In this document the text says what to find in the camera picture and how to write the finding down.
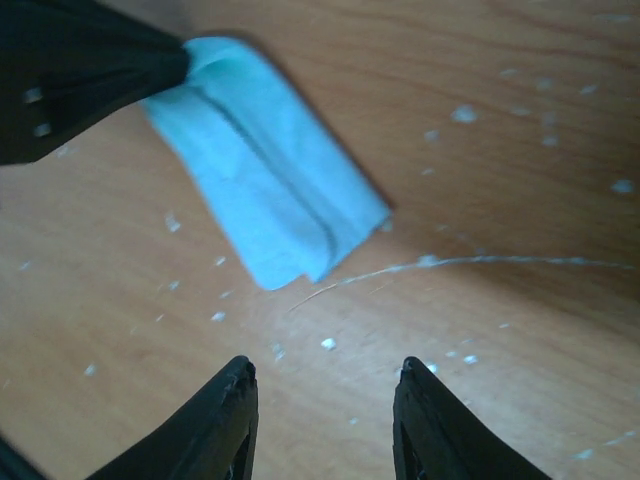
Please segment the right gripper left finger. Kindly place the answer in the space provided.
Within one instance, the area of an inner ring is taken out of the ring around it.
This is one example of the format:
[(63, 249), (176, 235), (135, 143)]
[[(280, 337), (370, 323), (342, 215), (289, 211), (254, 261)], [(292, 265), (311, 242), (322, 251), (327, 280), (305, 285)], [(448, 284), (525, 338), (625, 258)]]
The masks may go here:
[(256, 369), (231, 359), (151, 434), (92, 479), (250, 479), (258, 427)]

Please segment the blue cleaning cloth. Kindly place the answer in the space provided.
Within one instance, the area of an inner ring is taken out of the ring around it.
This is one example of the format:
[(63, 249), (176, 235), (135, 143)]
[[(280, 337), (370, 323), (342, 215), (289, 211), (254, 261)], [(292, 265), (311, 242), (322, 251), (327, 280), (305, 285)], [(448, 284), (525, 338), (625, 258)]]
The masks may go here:
[(387, 203), (281, 71), (231, 37), (185, 45), (185, 81), (147, 98), (253, 280), (319, 281), (390, 218)]

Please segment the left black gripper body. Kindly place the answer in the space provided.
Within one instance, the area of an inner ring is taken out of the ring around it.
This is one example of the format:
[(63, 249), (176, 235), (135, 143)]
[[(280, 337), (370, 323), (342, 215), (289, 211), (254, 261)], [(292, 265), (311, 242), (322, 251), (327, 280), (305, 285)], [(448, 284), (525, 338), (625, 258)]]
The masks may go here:
[(78, 114), (60, 100), (99, 75), (97, 1), (1, 3), (1, 164), (32, 163), (66, 142)]

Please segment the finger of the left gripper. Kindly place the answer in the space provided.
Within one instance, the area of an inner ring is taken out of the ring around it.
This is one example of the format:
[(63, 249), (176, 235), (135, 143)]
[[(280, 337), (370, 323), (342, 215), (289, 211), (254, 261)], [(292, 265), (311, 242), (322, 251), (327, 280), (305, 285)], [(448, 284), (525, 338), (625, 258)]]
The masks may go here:
[(49, 72), (55, 130), (86, 129), (185, 79), (190, 60), (179, 38), (97, 1), (51, 6), (60, 42)]

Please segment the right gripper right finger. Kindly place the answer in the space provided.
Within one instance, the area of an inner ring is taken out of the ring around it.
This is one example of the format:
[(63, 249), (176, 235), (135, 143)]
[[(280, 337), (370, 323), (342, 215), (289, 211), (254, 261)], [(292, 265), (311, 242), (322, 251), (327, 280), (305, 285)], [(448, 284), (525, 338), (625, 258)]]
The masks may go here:
[(393, 404), (398, 479), (547, 479), (487, 428), (418, 358), (402, 365)]

